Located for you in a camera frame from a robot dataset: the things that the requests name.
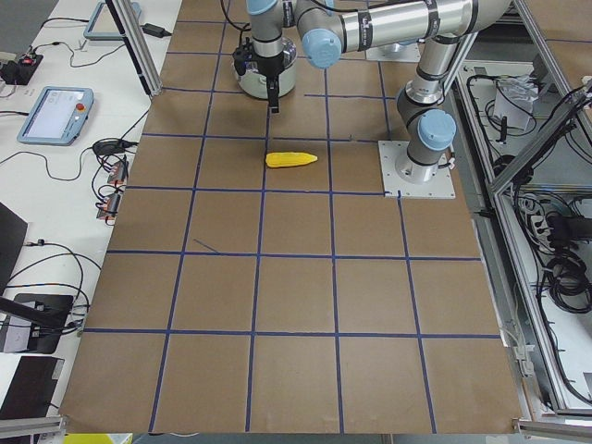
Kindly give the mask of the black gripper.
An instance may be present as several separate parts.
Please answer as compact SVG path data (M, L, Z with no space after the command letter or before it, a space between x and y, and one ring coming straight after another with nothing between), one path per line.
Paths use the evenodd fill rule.
M233 64L236 73L244 76L247 65L254 63L258 72L265 76L268 108L272 114L279 113L279 75L283 71L283 44L276 40L271 45L247 39L234 50Z

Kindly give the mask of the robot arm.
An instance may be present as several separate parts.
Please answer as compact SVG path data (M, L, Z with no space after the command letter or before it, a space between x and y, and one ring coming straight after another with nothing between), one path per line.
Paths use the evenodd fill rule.
M440 106L459 42L492 25L508 7L506 1L480 0L387 1L366 9L335 8L330 1L249 1L251 34L239 40L234 68L243 75L248 64L256 65L265 78L268 106L276 113L286 28L297 29L304 54L316 68L329 68L349 52L423 40L415 75L397 99L411 139L396 160L396 171L409 183L424 184L435 176L456 133L454 119Z
M410 41L403 41L397 43L389 43L386 45L382 45L379 49L385 54L398 54L402 52L411 52L411 51L418 51L419 44L423 43L423 39L417 40L410 40Z

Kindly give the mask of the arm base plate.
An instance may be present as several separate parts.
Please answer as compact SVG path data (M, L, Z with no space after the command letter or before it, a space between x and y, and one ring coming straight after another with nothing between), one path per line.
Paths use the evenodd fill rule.
M400 63L417 63L421 54L418 43L391 43L370 48L365 51L365 58L371 61L391 61Z
M419 166L407 153L407 141L379 141L384 195L389 198L444 199L456 197L446 155L433 166Z

